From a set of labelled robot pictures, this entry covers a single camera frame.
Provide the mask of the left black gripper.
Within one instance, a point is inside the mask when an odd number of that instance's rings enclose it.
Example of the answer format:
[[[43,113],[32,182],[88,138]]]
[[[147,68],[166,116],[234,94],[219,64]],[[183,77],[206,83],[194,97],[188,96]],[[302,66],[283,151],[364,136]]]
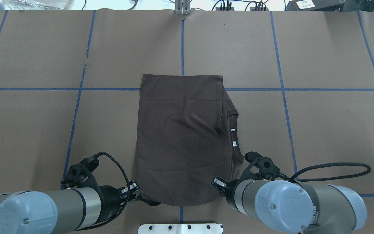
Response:
[[[123,211],[124,203],[127,198],[127,205],[141,199],[141,191],[135,180],[129,182],[129,188],[114,188],[109,185],[100,186],[104,197],[102,201],[102,214],[100,220],[109,220],[117,213]]]

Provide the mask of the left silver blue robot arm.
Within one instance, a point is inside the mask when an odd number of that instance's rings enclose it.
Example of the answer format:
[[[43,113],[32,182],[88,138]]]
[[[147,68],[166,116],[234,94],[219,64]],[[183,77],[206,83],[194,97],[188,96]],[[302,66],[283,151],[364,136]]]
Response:
[[[128,188],[100,186],[49,192],[0,194],[0,234],[67,234],[99,228],[141,199],[135,180]]]

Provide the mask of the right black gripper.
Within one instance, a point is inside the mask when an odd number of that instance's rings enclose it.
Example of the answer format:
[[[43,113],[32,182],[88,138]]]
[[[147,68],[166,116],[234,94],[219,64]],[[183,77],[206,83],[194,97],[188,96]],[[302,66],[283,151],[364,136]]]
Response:
[[[239,182],[239,179],[234,179],[231,182],[224,181],[223,178],[221,178],[218,175],[215,175],[211,185],[223,196],[225,197],[228,205],[231,208],[237,208],[235,204],[235,188],[237,187],[237,184]]]

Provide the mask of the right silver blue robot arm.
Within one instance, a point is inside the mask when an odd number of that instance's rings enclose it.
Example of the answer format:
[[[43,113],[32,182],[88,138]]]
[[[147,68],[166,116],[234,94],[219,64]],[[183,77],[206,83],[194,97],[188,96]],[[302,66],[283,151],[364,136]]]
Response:
[[[212,186],[232,209],[277,232],[351,234],[368,219],[362,197],[342,186],[268,181],[256,175],[231,182],[215,176]]]

